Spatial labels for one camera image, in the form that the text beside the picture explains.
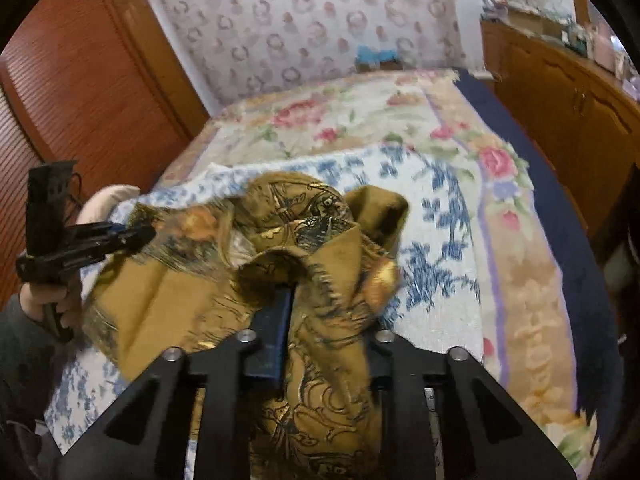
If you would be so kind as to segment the person's left hand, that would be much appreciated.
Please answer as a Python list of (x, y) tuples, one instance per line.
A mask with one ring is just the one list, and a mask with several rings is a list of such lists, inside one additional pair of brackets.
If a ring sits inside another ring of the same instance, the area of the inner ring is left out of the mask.
[(81, 319), (81, 291), (81, 280), (76, 273), (65, 285), (24, 283), (18, 298), (23, 312), (31, 320), (42, 323), (44, 307), (54, 304), (56, 312), (62, 315), (61, 325), (64, 328), (76, 328)]

